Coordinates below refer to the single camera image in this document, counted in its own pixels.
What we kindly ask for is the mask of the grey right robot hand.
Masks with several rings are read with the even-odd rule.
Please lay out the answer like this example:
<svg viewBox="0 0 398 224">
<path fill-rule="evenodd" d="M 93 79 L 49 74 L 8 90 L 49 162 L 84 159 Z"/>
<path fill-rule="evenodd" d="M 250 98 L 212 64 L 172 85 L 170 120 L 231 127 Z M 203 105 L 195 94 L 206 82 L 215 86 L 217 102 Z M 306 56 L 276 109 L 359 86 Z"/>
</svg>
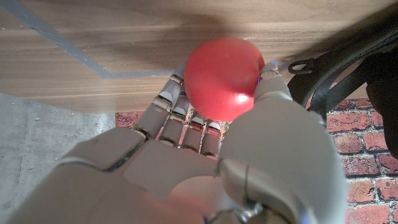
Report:
<svg viewBox="0 0 398 224">
<path fill-rule="evenodd" d="M 78 143 L 11 223 L 343 223 L 347 183 L 322 117 L 296 103 L 275 62 L 254 108 L 224 138 L 199 114 L 187 129 L 183 68 L 132 128 Z"/>
</svg>

